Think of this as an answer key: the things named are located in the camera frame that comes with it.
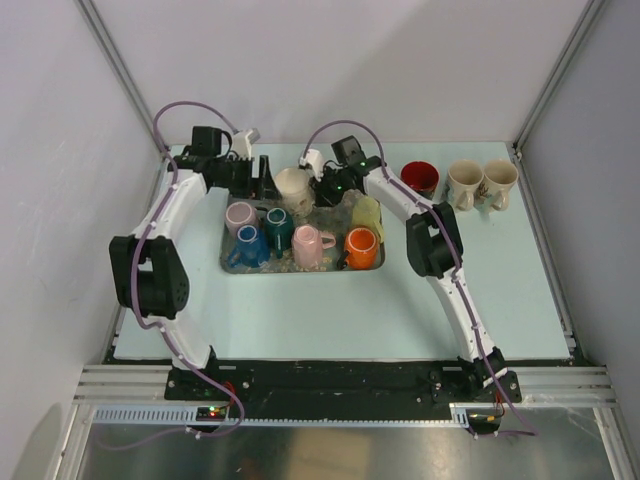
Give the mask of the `cream mug with script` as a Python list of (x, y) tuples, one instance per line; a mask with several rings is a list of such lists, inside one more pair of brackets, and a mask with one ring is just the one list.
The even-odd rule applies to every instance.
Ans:
[(297, 167), (281, 170), (274, 179), (285, 210), (297, 217), (308, 216), (314, 206), (308, 173)]

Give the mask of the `black mug orange trim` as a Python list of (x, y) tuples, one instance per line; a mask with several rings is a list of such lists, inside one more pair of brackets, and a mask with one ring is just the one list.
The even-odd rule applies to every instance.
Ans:
[(440, 181), (437, 168), (425, 161), (412, 161), (401, 170), (401, 179), (413, 191), (432, 200)]

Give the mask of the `tall cream seahorse mug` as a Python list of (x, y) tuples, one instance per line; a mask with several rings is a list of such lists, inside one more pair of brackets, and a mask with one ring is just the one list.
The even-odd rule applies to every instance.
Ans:
[(447, 171), (444, 198), (458, 211), (469, 211), (475, 202), (475, 193), (484, 178), (481, 166), (469, 159), (460, 159)]

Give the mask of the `cream coral pattern mug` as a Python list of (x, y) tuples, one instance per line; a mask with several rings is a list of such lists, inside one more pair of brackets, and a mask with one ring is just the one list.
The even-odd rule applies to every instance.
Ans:
[(510, 191), (517, 183), (519, 173), (509, 161), (495, 159), (484, 167), (483, 203), (487, 208), (504, 211), (509, 207)]

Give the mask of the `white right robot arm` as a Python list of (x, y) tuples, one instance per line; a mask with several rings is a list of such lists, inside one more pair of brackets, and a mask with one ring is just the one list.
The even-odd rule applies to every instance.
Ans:
[(336, 166), (306, 147), (299, 166), (312, 171), (318, 199), (334, 204), (345, 191), (357, 189), (384, 205), (405, 225), (407, 258), (413, 271), (436, 292), (460, 347), (464, 393), (476, 401), (496, 390), (508, 367), (480, 318), (462, 265), (463, 245), (452, 207), (435, 203), (410, 189), (387, 166), (384, 156), (368, 157), (349, 136), (331, 145)]

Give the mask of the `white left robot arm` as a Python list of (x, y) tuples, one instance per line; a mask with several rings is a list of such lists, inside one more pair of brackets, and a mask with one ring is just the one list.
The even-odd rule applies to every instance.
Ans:
[(220, 391), (222, 376), (207, 365), (213, 348), (186, 310), (190, 281), (176, 243), (194, 208), (213, 188), (243, 199), (277, 198), (268, 157), (252, 154), (259, 137), (255, 128), (229, 133), (194, 127), (190, 144), (169, 156), (149, 213), (131, 234), (109, 244), (119, 304), (133, 311), (142, 329), (158, 330), (178, 367), (194, 367), (186, 384), (201, 399)]

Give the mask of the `lilac mug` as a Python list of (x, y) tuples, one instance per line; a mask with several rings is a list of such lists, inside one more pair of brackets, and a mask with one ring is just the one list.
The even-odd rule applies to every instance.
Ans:
[(246, 201), (231, 203), (225, 211), (225, 225), (232, 237), (246, 225), (259, 226), (256, 208)]

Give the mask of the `dark green faceted mug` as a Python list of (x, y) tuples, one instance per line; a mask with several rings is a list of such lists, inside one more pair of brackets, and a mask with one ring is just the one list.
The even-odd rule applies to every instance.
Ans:
[(292, 246), (295, 231), (293, 217), (280, 207), (270, 209), (265, 217), (265, 235), (269, 247), (281, 259)]

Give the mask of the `yellow faceted mug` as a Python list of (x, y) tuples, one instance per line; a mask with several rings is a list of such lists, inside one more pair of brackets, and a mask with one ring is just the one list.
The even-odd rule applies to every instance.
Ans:
[(363, 196), (358, 199), (353, 207), (351, 227), (365, 227), (371, 230), (379, 243), (384, 242), (384, 228), (381, 220), (381, 208), (379, 202), (370, 197)]

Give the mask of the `blue faceted mug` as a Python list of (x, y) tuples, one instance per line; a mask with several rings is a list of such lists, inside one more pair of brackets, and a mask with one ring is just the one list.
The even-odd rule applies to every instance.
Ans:
[(261, 268), (268, 263), (270, 250), (264, 232), (254, 225), (244, 225), (236, 233), (235, 246), (227, 258), (227, 265)]

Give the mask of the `floral patterned serving tray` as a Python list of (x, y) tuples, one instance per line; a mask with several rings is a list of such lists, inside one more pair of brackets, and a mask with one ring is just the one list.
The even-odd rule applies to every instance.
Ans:
[(235, 241), (228, 229), (222, 234), (220, 264), (224, 271), (231, 274), (285, 274), (285, 273), (329, 273), (338, 271), (336, 266), (343, 252), (344, 241), (349, 230), (352, 229), (353, 210), (359, 200), (365, 195), (358, 190), (349, 190), (342, 197), (341, 202), (333, 207), (314, 207), (307, 217), (294, 216), (296, 227), (310, 224), (321, 231), (327, 231), (336, 237), (337, 245), (325, 250), (323, 259), (318, 267), (311, 269), (302, 268), (294, 261), (293, 250), (289, 249), (278, 259), (274, 250), (271, 250), (269, 262), (260, 268), (252, 268), (240, 263), (231, 267), (228, 263), (229, 254), (232, 252)]

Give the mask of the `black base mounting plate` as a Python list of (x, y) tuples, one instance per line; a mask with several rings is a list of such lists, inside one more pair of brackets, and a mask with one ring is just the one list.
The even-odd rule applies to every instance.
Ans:
[(248, 420), (445, 420), (451, 403), (522, 400), (514, 371), (502, 391), (472, 392), (459, 361), (214, 359), (204, 373), (232, 388)]

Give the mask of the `left aluminium frame post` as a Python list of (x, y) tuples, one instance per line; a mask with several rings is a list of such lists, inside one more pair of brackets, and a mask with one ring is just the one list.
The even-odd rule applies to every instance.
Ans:
[(161, 152), (161, 142), (156, 139), (153, 133), (151, 111), (95, 2), (91, 0), (75, 0), (74, 4), (87, 24), (138, 120), (143, 125), (147, 136), (152, 141), (155, 149)]

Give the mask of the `aluminium rail right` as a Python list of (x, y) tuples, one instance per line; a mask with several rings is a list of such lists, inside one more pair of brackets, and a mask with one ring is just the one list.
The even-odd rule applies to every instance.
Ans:
[(610, 407), (617, 403), (605, 367), (516, 367), (523, 404), (531, 407)]

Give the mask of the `right aluminium frame post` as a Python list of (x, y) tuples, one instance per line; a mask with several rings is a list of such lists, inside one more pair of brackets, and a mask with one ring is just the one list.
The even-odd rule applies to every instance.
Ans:
[(609, 4), (610, 2), (606, 0), (589, 0), (586, 2), (559, 56), (555, 60), (541, 91), (525, 116), (524, 122), (512, 142), (512, 149), (516, 158), (520, 159), (523, 156), (524, 147), (529, 138), (541, 121), (554, 96), (558, 93), (565, 77), (568, 75), (569, 70), (587, 42), (589, 35), (594, 30)]

